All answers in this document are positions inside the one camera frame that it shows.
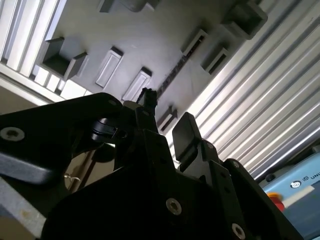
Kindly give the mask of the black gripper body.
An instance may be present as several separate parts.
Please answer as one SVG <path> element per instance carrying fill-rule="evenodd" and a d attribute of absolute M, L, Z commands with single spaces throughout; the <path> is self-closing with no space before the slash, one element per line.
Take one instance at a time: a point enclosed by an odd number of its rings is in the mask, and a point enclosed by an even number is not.
<path fill-rule="evenodd" d="M 44 240 L 234 240 L 222 204 L 230 190 L 207 177 L 171 171 L 156 183 L 140 166 L 123 167 L 60 201 Z"/>

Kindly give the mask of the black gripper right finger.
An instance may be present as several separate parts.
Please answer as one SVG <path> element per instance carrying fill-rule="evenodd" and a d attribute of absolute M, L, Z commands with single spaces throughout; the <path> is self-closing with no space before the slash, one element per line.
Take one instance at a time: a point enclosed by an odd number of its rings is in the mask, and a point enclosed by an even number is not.
<path fill-rule="evenodd" d="M 172 137 L 187 215 L 193 223 L 188 239 L 302 238 L 240 162 L 219 159 L 213 144 L 202 138 L 192 114 L 181 117 Z"/>

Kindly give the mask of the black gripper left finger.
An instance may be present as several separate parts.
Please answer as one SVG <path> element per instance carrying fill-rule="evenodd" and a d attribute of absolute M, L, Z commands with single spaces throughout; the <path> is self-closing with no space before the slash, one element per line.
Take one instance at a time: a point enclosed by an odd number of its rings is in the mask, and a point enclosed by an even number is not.
<path fill-rule="evenodd" d="M 59 181 L 78 155 L 115 145 L 108 185 L 168 185 L 177 179 L 169 146 L 157 130 L 156 92 L 136 102 L 96 93 L 0 117 L 0 173 L 33 185 Z"/>

